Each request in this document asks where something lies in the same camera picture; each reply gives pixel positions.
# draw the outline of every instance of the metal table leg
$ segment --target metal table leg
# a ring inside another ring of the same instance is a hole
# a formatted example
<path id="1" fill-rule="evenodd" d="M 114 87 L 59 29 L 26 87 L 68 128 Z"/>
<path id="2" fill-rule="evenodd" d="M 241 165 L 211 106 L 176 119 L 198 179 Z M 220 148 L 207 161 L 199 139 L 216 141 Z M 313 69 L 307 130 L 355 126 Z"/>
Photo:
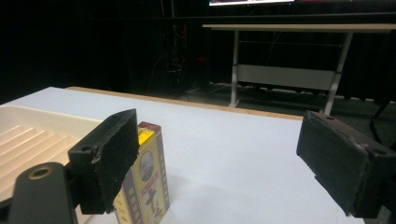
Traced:
<path id="1" fill-rule="evenodd" d="M 230 107 L 236 107 L 239 103 L 237 98 L 236 85 L 238 84 L 238 51 L 239 51 L 239 31 L 234 31 L 233 40 L 233 76 L 231 82 L 231 102 Z"/>
<path id="2" fill-rule="evenodd" d="M 332 112 L 332 104 L 334 103 L 335 94 L 338 90 L 338 84 L 340 83 L 341 75 L 343 74 L 344 64 L 347 58 L 347 52 L 349 50 L 350 42 L 352 40 L 353 33 L 349 32 L 346 34 L 346 39 L 344 42 L 343 50 L 341 51 L 340 59 L 338 60 L 338 65 L 332 76 L 332 85 L 329 89 L 329 96 L 327 97 L 327 103 L 324 108 L 324 114 L 330 115 Z"/>

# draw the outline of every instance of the white table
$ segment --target white table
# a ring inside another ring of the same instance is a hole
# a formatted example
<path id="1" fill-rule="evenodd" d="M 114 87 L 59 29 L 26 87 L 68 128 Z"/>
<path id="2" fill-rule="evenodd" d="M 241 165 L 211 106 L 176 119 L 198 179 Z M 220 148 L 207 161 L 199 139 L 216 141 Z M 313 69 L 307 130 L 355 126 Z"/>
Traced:
<path id="1" fill-rule="evenodd" d="M 396 24 L 206 24 L 204 27 L 212 30 L 234 31 L 230 106 L 238 105 L 237 82 L 246 81 L 329 91 L 323 113 L 330 115 L 353 34 L 390 33 L 391 30 L 396 29 Z M 334 71 L 321 71 L 238 64 L 241 31 L 345 33 L 346 36 Z"/>
<path id="2" fill-rule="evenodd" d="M 301 121 L 48 88 L 8 105 L 90 119 L 136 108 L 163 127 L 171 207 L 162 224 L 353 224 L 296 156 Z M 115 215 L 89 223 L 117 223 Z"/>

